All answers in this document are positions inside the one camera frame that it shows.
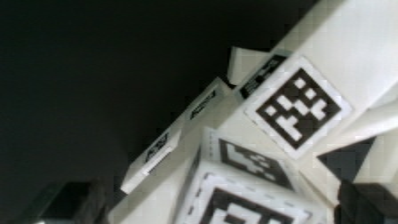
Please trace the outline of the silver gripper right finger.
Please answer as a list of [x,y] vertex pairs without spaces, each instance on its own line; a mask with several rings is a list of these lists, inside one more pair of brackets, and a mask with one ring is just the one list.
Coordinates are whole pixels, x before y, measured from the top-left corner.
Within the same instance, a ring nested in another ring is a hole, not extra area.
[[334,224],[398,224],[398,197],[376,183],[341,181]]

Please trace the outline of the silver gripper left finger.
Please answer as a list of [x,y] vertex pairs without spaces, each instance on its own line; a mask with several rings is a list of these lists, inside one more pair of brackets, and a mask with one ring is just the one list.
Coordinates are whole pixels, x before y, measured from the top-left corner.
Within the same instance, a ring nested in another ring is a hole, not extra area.
[[106,191],[99,181],[51,183],[16,224],[108,224]]

